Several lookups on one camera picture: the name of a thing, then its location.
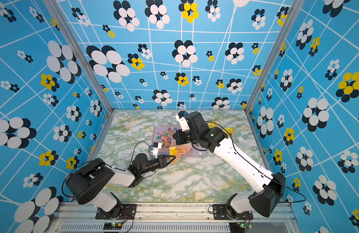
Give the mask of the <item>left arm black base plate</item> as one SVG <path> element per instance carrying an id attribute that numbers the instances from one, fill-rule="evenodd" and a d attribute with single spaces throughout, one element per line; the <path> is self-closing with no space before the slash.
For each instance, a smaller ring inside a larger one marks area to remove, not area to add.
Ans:
<path id="1" fill-rule="evenodd" d="M 118 204 L 111 211 L 106 212 L 101 208 L 97 209 L 97 214 L 95 219 L 105 219 L 105 220 L 124 220 L 124 219 L 134 219 L 137 211 L 137 204 Z"/>

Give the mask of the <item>pile of colourful candies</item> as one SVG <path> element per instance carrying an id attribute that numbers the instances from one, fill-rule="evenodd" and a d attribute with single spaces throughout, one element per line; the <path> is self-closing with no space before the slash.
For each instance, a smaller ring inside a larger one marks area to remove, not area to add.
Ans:
<path id="1" fill-rule="evenodd" d="M 162 144 L 162 149 L 169 149 L 172 146 L 176 146 L 176 141 L 173 135 L 176 133 L 176 128 L 168 128 L 159 130 L 154 133 L 154 142 Z"/>

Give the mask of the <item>ziploc bag of candies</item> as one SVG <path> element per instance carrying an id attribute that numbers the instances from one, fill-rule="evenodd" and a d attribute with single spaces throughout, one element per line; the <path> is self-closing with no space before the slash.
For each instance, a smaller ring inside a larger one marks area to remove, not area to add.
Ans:
<path id="1" fill-rule="evenodd" d="M 172 164 L 177 164 L 182 159 L 182 157 L 184 157 L 186 154 L 190 152 L 191 149 L 192 149 L 191 143 L 170 146 L 169 155 L 176 156 Z"/>

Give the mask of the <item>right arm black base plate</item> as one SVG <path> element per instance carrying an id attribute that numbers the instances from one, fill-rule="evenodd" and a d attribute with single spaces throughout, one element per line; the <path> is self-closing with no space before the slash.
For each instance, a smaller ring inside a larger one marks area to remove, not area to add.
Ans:
<path id="1" fill-rule="evenodd" d="M 243 213 L 237 213 L 232 210 L 231 207 L 226 204 L 213 204 L 209 207 L 208 212 L 213 215 L 215 220 L 253 220 L 253 214 L 251 211 Z"/>

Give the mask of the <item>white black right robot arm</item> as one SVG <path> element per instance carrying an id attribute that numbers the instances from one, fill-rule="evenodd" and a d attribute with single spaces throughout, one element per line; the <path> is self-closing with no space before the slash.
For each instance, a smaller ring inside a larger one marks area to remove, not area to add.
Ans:
<path id="1" fill-rule="evenodd" d="M 253 193 L 234 194 L 226 202 L 226 213 L 231 219 L 246 211 L 256 211 L 269 217 L 284 194 L 286 178 L 280 172 L 273 174 L 238 148 L 229 133 L 220 125 L 210 128 L 203 116 L 195 111 L 181 111 L 176 115 L 180 129 L 173 138 L 178 145 L 199 144 L 230 164 L 250 184 Z"/>

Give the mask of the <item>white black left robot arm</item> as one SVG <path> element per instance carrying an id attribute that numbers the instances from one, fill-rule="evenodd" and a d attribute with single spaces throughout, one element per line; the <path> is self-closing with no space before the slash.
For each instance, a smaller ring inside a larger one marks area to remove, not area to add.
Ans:
<path id="1" fill-rule="evenodd" d="M 123 206 L 114 194 L 104 190 L 105 186 L 118 184 L 134 188 L 143 181 L 145 174 L 167 167 L 175 158 L 174 155 L 158 155 L 155 159 L 148 160 L 146 154 L 140 153 L 128 170 L 112 168 L 97 158 L 71 172 L 65 178 L 64 185 L 78 204 L 92 204 L 107 218 L 117 219 L 123 214 Z"/>

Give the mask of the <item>ziploc bag with yellow duck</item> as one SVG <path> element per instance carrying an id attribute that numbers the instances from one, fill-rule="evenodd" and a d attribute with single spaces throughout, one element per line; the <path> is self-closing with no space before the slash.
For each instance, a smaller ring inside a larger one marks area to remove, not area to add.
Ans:
<path id="1" fill-rule="evenodd" d="M 246 142 L 246 139 L 244 138 L 244 131 L 235 130 L 232 127 L 227 127 L 226 131 L 232 137 L 234 142 Z"/>

